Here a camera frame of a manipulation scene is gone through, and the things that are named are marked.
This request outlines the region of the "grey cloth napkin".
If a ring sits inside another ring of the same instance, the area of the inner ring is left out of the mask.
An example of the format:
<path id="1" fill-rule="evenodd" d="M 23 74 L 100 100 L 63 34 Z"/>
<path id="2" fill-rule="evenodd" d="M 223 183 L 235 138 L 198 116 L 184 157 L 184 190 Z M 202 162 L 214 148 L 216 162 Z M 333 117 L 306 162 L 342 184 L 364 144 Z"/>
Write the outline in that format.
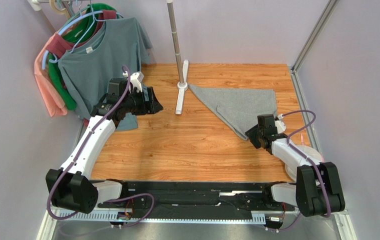
<path id="1" fill-rule="evenodd" d="M 276 93 L 272 89 L 211 88 L 189 86 L 196 98 L 224 122 L 238 137 L 248 140 L 246 131 L 259 115 L 277 115 Z"/>

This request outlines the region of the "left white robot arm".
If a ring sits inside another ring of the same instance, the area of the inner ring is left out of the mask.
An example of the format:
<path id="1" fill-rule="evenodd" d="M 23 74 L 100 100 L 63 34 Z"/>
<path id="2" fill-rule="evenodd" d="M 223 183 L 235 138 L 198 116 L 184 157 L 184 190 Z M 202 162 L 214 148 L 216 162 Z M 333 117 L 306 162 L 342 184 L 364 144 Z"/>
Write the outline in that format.
<path id="1" fill-rule="evenodd" d="M 113 78 L 109 91 L 93 107 L 88 127 L 70 157 L 59 169 L 50 169 L 45 180 L 48 207 L 89 214 L 100 203 L 121 197 L 124 182 L 91 181 L 90 176 L 106 141 L 126 116 L 153 115 L 163 110 L 151 86 L 137 80 Z"/>

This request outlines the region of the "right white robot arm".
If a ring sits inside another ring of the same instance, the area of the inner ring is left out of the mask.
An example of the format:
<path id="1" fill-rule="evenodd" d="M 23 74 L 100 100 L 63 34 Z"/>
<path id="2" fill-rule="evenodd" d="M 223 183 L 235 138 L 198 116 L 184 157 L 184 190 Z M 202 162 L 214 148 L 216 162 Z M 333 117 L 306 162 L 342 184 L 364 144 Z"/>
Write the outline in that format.
<path id="1" fill-rule="evenodd" d="M 305 217 L 324 216 L 346 208 L 339 171 L 332 162 L 309 156 L 280 132 L 280 119 L 272 114 L 259 115 L 257 124 L 246 131 L 256 149 L 264 149 L 289 169 L 294 183 L 272 182 L 265 187 L 270 204 L 286 203 L 297 207 Z"/>

